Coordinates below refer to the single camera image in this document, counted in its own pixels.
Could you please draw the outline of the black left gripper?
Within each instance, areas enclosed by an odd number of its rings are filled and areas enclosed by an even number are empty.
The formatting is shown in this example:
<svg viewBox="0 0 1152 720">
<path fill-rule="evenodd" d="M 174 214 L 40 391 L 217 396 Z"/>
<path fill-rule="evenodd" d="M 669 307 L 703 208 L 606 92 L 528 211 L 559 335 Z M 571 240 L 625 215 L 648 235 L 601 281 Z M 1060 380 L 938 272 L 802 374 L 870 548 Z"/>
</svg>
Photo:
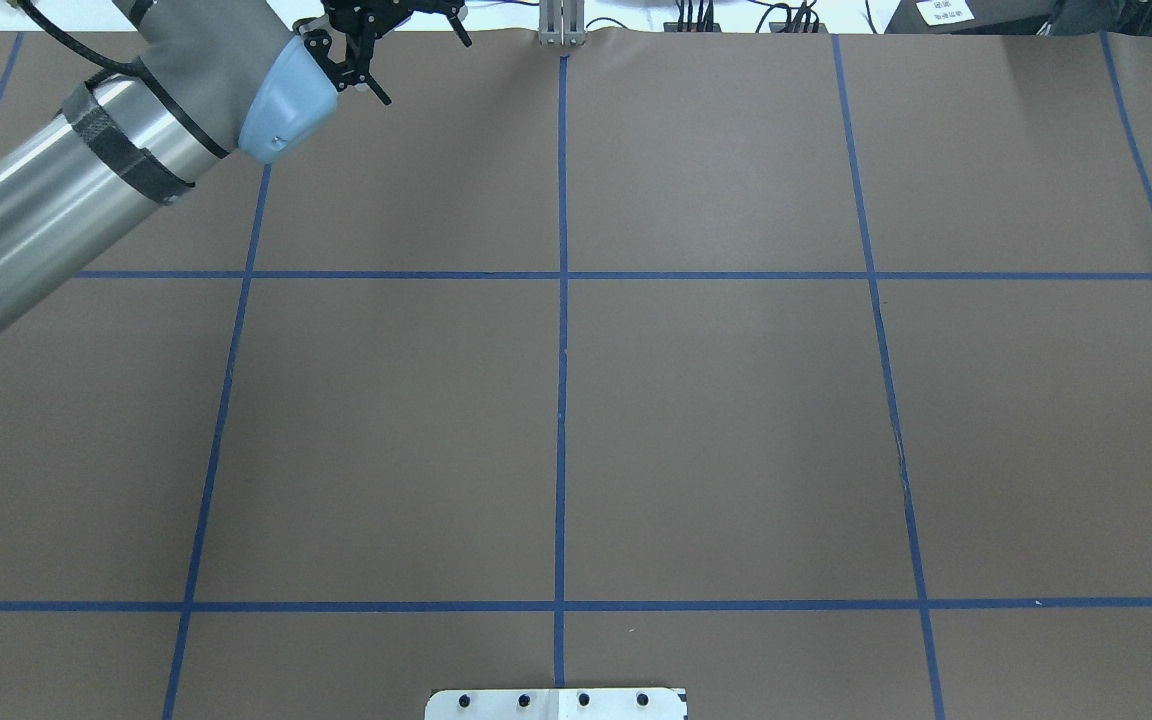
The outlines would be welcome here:
<svg viewBox="0 0 1152 720">
<path fill-rule="evenodd" d="M 416 14 L 442 15 L 465 47 L 473 41 L 468 35 L 465 1 L 323 1 L 326 18 L 301 18 L 300 37 L 316 63 L 324 70 L 335 90 L 366 88 L 382 105 L 393 104 L 371 71 L 378 31 L 402 26 Z"/>
</svg>

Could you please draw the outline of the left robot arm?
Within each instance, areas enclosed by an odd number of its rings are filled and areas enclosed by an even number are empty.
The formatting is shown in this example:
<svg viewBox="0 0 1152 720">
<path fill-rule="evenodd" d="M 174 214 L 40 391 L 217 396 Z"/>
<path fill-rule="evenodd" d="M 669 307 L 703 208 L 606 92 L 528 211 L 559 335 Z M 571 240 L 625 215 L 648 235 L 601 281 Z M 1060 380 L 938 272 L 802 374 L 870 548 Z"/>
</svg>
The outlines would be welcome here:
<svg viewBox="0 0 1152 720">
<path fill-rule="evenodd" d="M 462 1 L 325 1 L 298 26 L 265 1 L 119 1 L 146 46 L 118 61 L 20 9 L 97 71 L 0 161 L 0 334 L 232 152 L 276 161 L 347 88 L 389 104 L 376 41 L 412 15 L 471 45 Z"/>
</svg>

